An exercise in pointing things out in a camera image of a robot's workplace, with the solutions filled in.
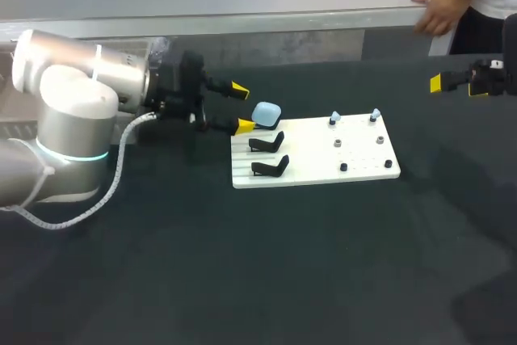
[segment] white board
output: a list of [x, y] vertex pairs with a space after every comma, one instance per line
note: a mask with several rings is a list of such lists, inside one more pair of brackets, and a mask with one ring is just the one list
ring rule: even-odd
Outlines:
[[[284, 131], [285, 139], [275, 154], [251, 152], [248, 141], [258, 138], [274, 141], [277, 133]], [[383, 137], [382, 144], [377, 143]], [[336, 139], [341, 147], [335, 147]], [[233, 187], [285, 187], [394, 179], [401, 173], [393, 151], [385, 122], [379, 117], [375, 123], [370, 114], [342, 116], [335, 125], [329, 117], [280, 121], [275, 131], [255, 130], [231, 138]], [[289, 165], [279, 178], [254, 176], [252, 162], [278, 165], [284, 155]], [[385, 167], [392, 161], [391, 168]], [[347, 171], [341, 171], [342, 163]]]

